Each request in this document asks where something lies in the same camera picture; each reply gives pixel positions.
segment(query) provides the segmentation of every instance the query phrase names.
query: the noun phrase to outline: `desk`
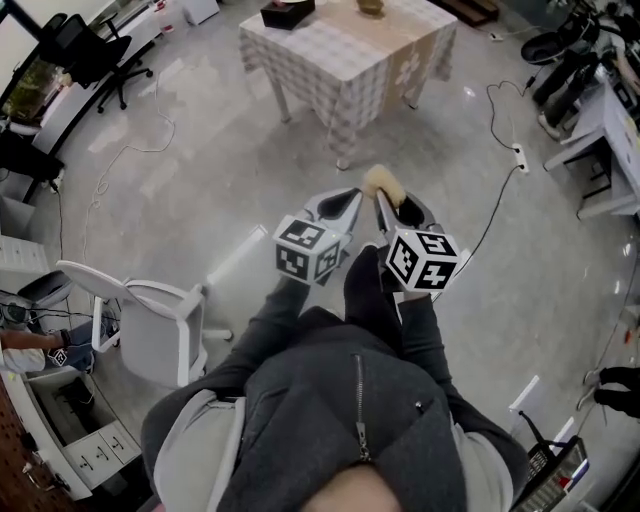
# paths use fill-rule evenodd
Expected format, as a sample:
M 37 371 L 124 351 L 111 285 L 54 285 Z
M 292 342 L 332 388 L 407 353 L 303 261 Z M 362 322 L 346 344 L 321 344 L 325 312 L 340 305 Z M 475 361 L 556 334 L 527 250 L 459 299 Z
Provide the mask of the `desk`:
M 415 108 L 427 78 L 449 78 L 457 20 L 425 0 L 386 0 L 380 18 L 354 0 L 316 6 L 293 31 L 265 27 L 260 14 L 244 21 L 240 53 L 247 72 L 266 71 L 283 122 L 282 86 L 311 104 L 344 170 L 358 130 L 403 98 Z
M 611 189 L 587 199 L 578 211 L 579 219 L 603 213 L 629 215 L 640 208 L 640 137 L 608 83 L 583 107 L 571 137 L 563 142 L 569 147 L 548 160 L 545 169 L 552 171 L 603 138 L 614 155 Z
M 0 372 L 2 381 L 24 429 L 38 447 L 38 455 L 68 486 L 73 500 L 88 498 L 91 490 L 119 472 L 140 455 L 140 447 L 113 415 L 91 377 L 73 368 L 14 375 Z M 56 391 L 80 377 L 94 389 L 92 414 L 100 428 L 87 435 L 74 433 L 65 424 L 68 411 L 60 407 Z M 68 442 L 62 439 L 66 435 Z
M 119 34 L 131 37 L 131 44 L 121 61 L 124 62 L 122 67 L 128 69 L 153 47 L 153 40 L 160 34 L 160 28 L 154 19 L 153 9 L 146 9 L 136 14 L 120 28 Z M 36 48 L 30 60 L 35 58 L 37 51 Z M 100 97 L 109 78 L 110 75 L 88 89 L 83 89 L 79 84 L 73 84 L 60 91 L 46 107 L 43 120 L 40 123 L 41 129 L 32 141 L 33 146 L 48 155 L 55 155 L 82 116 Z M 12 85 L 9 87 L 13 87 L 15 84 L 16 80 L 12 80 Z M 34 178 L 29 190 L 24 195 L 23 202 L 28 203 L 31 200 L 38 183 L 39 177 Z

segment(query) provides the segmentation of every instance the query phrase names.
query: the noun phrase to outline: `yellow sponge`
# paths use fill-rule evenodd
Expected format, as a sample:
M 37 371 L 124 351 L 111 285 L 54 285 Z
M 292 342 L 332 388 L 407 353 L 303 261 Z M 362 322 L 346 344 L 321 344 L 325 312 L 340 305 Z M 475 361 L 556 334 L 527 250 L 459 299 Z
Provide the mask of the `yellow sponge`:
M 362 192 L 371 199 L 376 197 L 378 190 L 384 190 L 387 193 L 394 208 L 399 208 L 407 198 L 404 187 L 389 169 L 380 164 L 374 165 L 366 172 L 362 184 Z

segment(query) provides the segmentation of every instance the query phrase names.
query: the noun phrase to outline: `box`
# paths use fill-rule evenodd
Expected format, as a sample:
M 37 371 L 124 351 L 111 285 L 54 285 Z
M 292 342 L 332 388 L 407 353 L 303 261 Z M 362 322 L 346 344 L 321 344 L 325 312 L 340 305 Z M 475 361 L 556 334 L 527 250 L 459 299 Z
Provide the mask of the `box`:
M 260 9 L 265 27 L 293 30 L 305 17 L 316 10 L 315 0 L 304 0 L 279 7 L 271 2 Z

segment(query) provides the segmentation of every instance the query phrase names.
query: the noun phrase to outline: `table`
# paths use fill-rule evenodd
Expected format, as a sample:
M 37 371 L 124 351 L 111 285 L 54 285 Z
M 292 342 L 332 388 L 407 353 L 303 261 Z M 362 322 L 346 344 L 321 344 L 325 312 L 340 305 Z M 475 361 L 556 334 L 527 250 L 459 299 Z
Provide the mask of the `table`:
M 380 17 L 355 0 L 316 0 L 293 31 L 265 27 L 260 14 L 241 23 L 240 53 L 247 72 L 266 71 L 282 122 L 282 86 L 312 106 L 344 170 L 358 130 L 402 99 L 416 108 L 427 78 L 448 80 L 456 22 L 425 0 L 385 0 Z
M 582 108 L 571 137 L 562 142 L 569 147 L 548 160 L 545 169 L 552 171 L 579 158 L 603 138 L 614 155 L 611 189 L 586 199 L 578 211 L 579 219 L 604 213 L 632 215 L 640 209 L 640 136 L 608 83 Z

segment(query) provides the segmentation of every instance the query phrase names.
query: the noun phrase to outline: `pegboard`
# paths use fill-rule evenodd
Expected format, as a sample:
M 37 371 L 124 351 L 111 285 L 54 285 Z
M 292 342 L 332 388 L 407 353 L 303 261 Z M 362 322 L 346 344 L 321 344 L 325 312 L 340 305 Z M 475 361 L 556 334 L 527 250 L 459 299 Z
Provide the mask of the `pegboard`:
M 22 474 L 26 462 L 35 466 L 30 452 L 20 442 L 24 433 L 0 381 L 0 512 L 84 512 L 86 509 L 73 502 L 62 489 L 41 491 Z M 32 475 L 41 486 L 52 480 L 46 467 L 34 467 Z

